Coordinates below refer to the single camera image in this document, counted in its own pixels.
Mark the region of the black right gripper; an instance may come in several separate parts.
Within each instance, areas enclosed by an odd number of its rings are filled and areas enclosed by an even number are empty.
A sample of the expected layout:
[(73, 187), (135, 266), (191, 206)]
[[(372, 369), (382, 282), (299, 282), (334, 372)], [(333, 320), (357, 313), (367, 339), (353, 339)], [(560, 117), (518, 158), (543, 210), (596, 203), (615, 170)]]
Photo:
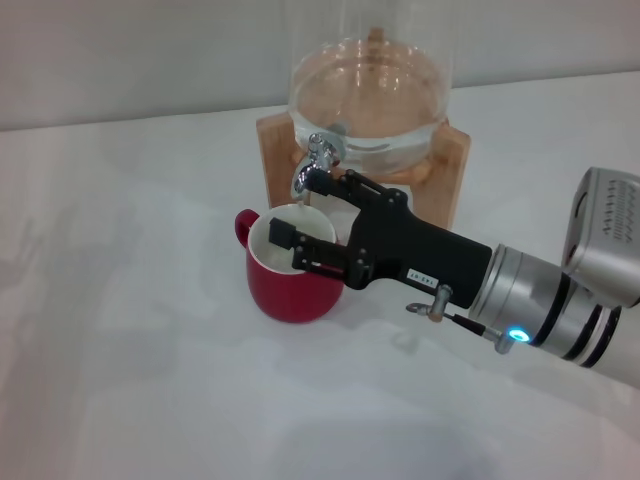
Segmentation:
[(354, 290), (378, 279), (396, 280), (429, 294), (447, 285), (451, 303), (471, 306), (492, 258), (490, 247), (420, 220), (409, 210), (404, 192), (386, 189), (354, 170), (334, 178), (313, 169), (307, 189), (346, 201), (360, 213), (346, 247), (273, 218), (269, 242), (293, 251), (294, 269), (345, 279)]

